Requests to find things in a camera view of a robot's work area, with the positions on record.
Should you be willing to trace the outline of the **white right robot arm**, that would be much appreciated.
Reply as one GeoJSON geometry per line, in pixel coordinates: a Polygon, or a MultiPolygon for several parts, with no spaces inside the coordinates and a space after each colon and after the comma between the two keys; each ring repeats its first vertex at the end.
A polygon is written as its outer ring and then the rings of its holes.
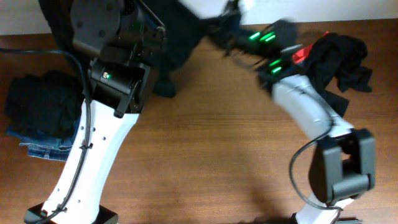
{"type": "Polygon", "coordinates": [[[355,217],[343,218],[341,213],[375,186],[375,138],[369,130],[356,129],[345,121],[293,63],[292,54],[300,48],[295,38],[295,25],[281,19],[256,32],[242,28],[230,31],[226,50],[239,50],[265,61],[247,68],[257,72],[261,88],[309,139],[289,162],[290,183],[305,202],[289,222],[361,223],[355,217]],[[306,196],[295,181],[294,165],[310,147],[315,151],[308,171],[311,194],[306,196]]]}

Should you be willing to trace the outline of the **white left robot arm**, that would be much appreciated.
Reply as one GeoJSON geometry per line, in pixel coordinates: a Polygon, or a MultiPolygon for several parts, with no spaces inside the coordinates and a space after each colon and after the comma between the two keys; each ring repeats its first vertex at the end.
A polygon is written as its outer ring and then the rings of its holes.
{"type": "Polygon", "coordinates": [[[158,75],[155,56],[165,26],[142,1],[75,1],[75,50],[89,56],[85,100],[72,149],[48,199],[28,209],[26,223],[116,223],[100,204],[104,184],[158,75]]]}

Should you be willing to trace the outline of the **black trousers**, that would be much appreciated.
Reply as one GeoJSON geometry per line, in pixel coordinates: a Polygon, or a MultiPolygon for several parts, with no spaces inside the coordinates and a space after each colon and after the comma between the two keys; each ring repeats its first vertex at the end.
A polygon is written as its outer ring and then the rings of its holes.
{"type": "Polygon", "coordinates": [[[240,28],[243,7],[239,1],[223,3],[221,13],[208,19],[199,18],[181,1],[148,0],[144,3],[166,29],[167,43],[160,55],[159,76],[153,90],[162,97],[176,95],[170,73],[184,65],[203,38],[207,37],[218,48],[226,49],[233,35],[245,33],[240,28]]]}

